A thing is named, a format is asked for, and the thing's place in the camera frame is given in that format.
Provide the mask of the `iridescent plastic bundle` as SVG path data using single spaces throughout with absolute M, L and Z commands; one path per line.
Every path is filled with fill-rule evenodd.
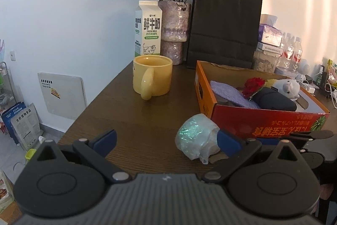
M 220 128 L 204 114 L 197 114 L 184 122 L 175 137 L 176 147 L 190 160 L 199 159 L 209 163 L 209 157 L 220 148 L 217 134 Z

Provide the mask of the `navy blue fabric pouch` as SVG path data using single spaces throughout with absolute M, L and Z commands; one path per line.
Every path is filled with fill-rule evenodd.
M 253 101 L 265 110 L 296 111 L 297 109 L 292 100 L 268 87 L 263 87 L 253 95 Z

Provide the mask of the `red fabric rose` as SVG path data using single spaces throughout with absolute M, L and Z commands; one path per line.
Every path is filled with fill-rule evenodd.
M 251 98 L 254 94 L 256 94 L 264 85 L 266 81 L 262 78 L 250 78 L 247 79 L 244 89 L 242 91 L 243 96 L 248 99 Z

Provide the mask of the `purple knitted cloth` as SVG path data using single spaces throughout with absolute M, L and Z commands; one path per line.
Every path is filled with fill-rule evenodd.
M 242 93 L 231 85 L 211 81 L 210 86 L 219 104 L 250 109 L 260 109 L 260 107 L 254 101 L 249 101 L 248 99 L 244 98 Z

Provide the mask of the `orange red cardboard box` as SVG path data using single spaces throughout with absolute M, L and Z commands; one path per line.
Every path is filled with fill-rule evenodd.
M 195 69 L 195 90 L 202 114 L 210 118 L 219 128 L 241 138 L 274 138 L 292 132 L 320 130 L 327 121 L 329 110 L 306 90 L 299 91 L 302 103 L 296 111 L 264 110 L 261 108 L 237 107 L 231 102 L 218 101 L 211 88 L 211 82 L 226 83 L 235 89 L 242 89 L 247 79 L 282 79 L 281 75 L 260 71 L 217 65 L 197 61 Z

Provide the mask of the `white alpaca plush toy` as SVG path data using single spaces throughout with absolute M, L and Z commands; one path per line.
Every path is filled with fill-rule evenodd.
M 292 101 L 299 98 L 300 85 L 294 79 L 268 79 L 264 87 L 271 88 Z

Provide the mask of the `blue white paper bags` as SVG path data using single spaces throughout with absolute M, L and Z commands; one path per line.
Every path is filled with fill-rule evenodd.
M 33 103 L 26 107 L 23 102 L 18 102 L 4 111 L 1 117 L 16 144 L 25 151 L 35 146 L 42 132 Z

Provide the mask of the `white astronaut figurine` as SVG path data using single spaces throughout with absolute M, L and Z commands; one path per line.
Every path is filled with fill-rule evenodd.
M 306 59 L 302 59 L 299 62 L 298 68 L 296 69 L 296 81 L 297 82 L 303 82 L 306 79 L 306 75 L 310 72 L 310 65 L 308 64 L 308 61 Z

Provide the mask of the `clear container with grains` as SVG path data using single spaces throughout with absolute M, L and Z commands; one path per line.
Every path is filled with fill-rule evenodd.
M 257 71 L 273 74 L 280 55 L 268 51 L 254 52 L 252 68 Z

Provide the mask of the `water bottle pack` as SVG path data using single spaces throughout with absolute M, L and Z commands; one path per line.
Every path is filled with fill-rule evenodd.
M 283 53 L 278 61 L 277 67 L 295 72 L 302 59 L 302 53 L 302 39 L 298 36 L 286 33 L 283 38 Z

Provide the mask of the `purple tissue pack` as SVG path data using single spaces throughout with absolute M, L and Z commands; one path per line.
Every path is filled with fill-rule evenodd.
M 279 47 L 283 39 L 283 33 L 274 25 L 278 17 L 275 15 L 262 14 L 260 19 L 258 41 L 271 46 Z

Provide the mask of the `black paper shopping bag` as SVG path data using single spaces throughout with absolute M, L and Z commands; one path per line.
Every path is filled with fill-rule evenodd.
M 263 0 L 193 0 L 186 65 L 197 61 L 249 69 Z

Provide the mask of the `white green milk carton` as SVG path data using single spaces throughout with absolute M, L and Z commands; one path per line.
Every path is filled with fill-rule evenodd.
M 139 1 L 135 11 L 135 56 L 159 55 L 162 10 L 157 1 Z

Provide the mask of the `pink textured vase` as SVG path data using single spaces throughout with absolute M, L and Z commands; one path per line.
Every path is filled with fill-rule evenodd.
M 189 38 L 191 5 L 177 1 L 159 1 L 162 10 L 160 54 L 173 65 L 183 62 L 183 44 Z

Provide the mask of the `white wall panel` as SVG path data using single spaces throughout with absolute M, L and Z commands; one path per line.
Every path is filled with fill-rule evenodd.
M 49 113 L 76 120 L 87 107 L 81 77 L 38 73 L 38 79 Z

